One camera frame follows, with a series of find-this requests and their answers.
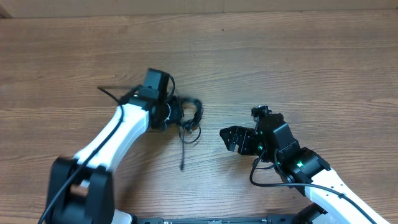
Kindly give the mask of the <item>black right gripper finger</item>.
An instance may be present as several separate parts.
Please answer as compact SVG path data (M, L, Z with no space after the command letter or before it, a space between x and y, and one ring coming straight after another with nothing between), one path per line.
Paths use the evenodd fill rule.
M238 136L225 137L223 138L224 144L228 151L234 152L236 149L237 142L239 141Z
M220 137L222 140L231 140L234 136L243 135L246 128L242 126L230 126L220 130Z

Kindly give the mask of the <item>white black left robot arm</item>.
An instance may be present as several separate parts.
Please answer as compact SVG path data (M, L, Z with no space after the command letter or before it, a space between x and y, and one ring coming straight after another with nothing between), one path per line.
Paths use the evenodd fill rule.
M148 69L144 83L118 98L110 122L71 159L51 168L47 202L39 223L137 223L115 207L113 176L132 144L149 128L164 130L181 118L173 103L173 76Z

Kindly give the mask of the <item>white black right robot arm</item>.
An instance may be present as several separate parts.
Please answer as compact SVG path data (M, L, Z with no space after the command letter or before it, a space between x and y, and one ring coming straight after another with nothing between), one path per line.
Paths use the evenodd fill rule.
M231 126L221 129L220 137L229 151L242 156L257 156L270 162L281 182L274 187L295 188L312 204L296 215L267 219L268 223L386 223L387 221L361 200L332 166L315 151L301 147L280 113L267 108L251 112L254 128Z

